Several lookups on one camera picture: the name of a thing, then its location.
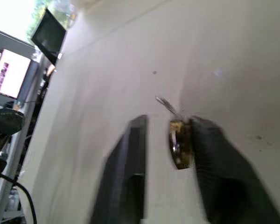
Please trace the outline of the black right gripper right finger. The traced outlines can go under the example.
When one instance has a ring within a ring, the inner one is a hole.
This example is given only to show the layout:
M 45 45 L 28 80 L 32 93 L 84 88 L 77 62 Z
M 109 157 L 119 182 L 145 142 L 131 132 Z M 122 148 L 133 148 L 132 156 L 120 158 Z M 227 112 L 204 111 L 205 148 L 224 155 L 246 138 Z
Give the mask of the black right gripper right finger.
M 211 224 L 280 224 L 280 213 L 248 160 L 210 120 L 190 119 L 196 177 Z

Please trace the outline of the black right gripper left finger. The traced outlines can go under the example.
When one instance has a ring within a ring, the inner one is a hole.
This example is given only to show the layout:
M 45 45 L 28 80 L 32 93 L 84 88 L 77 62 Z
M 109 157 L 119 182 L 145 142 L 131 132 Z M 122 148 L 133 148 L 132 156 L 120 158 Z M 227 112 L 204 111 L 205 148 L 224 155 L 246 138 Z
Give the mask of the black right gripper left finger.
M 148 116 L 126 126 L 105 161 L 91 224 L 139 224 L 144 218 Z

